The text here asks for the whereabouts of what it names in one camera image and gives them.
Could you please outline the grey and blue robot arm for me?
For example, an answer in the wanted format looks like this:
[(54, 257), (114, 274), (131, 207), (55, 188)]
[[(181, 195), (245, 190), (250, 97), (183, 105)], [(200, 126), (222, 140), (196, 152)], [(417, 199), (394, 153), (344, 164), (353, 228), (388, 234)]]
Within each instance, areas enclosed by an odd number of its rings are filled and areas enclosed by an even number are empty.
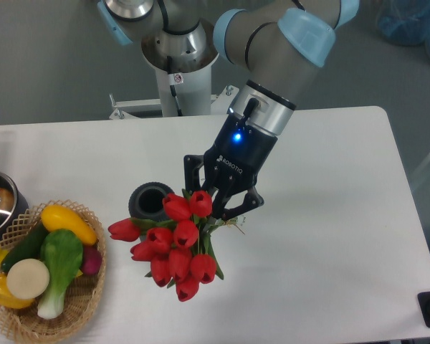
[(300, 98), (324, 66), (335, 31), (357, 1), (273, 1), (232, 9), (210, 24), (193, 1), (99, 1), (121, 44), (139, 42), (155, 70), (164, 116), (207, 115), (211, 66), (218, 57), (249, 70), (210, 149), (184, 159), (185, 187), (214, 196), (212, 219), (232, 219), (263, 204), (260, 168)]

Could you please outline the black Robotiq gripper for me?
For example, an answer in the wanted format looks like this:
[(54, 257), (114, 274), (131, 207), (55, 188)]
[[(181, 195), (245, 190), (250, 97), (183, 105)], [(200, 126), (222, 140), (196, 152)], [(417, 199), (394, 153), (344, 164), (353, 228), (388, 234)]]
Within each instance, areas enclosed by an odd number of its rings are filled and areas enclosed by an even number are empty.
[[(224, 209), (221, 219), (228, 221), (264, 205), (256, 189), (257, 176), (277, 137), (228, 115), (214, 144), (203, 155), (183, 157), (185, 189), (217, 190), (214, 207), (223, 208), (232, 196), (247, 192), (241, 205)], [(200, 170), (204, 166), (205, 181), (201, 184)]]

